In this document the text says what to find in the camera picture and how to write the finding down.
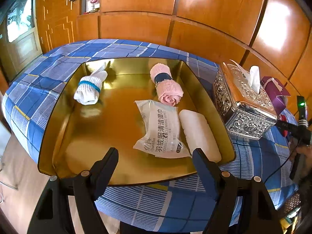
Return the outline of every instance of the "screw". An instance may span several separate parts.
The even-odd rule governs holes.
[[[82,176],[82,177],[87,177],[87,176],[89,176],[89,174],[90,174],[89,171],[82,171],[82,172],[81,172],[81,176]]]
[[[223,177],[226,177],[226,178],[228,178],[230,176],[230,173],[227,172],[227,171],[224,171],[221,174],[222,174]]]
[[[254,180],[255,180],[256,182],[260,182],[260,181],[261,181],[261,178],[260,178],[259,176],[254,176]]]
[[[56,181],[56,180],[57,180],[57,176],[54,175],[50,177],[50,181]]]

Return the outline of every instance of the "purple box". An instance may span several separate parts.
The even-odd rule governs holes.
[[[276,114],[280,115],[280,113],[286,108],[282,96],[289,97],[289,92],[284,85],[274,77],[264,76],[260,83],[268,94]]]

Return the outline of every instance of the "window pane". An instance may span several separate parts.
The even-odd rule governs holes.
[[[16,0],[7,14],[9,42],[16,40],[32,27],[32,0]]]

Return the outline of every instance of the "blue band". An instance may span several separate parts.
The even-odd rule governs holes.
[[[96,89],[96,91],[98,91],[98,92],[101,91],[101,89],[100,89],[99,87],[97,87],[94,83],[91,83],[91,82],[89,82],[89,81],[80,81],[79,84],[78,84],[78,86],[81,85],[81,84],[83,84],[83,83],[90,85],[91,87],[93,87],[94,89]]]
[[[159,73],[157,76],[154,78],[155,84],[158,84],[162,82],[163,80],[172,80],[171,76],[167,73]]]

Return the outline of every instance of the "golden tray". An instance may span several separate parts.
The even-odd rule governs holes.
[[[98,62],[81,64],[66,84],[43,136],[38,161],[41,173],[60,178],[75,176],[89,170],[110,147],[119,152],[119,162],[110,185],[151,184],[196,173],[190,157],[164,159],[133,149],[136,141],[145,135],[144,122],[134,101],[157,100],[149,71],[158,62],[170,67],[173,79],[184,91],[177,105],[178,111],[189,109],[206,117],[222,156],[218,164],[235,159],[235,151],[221,117],[186,63],[157,58],[106,60],[108,77],[98,103],[84,106],[73,97],[80,79],[96,70]],[[182,128],[180,139],[187,145]]]

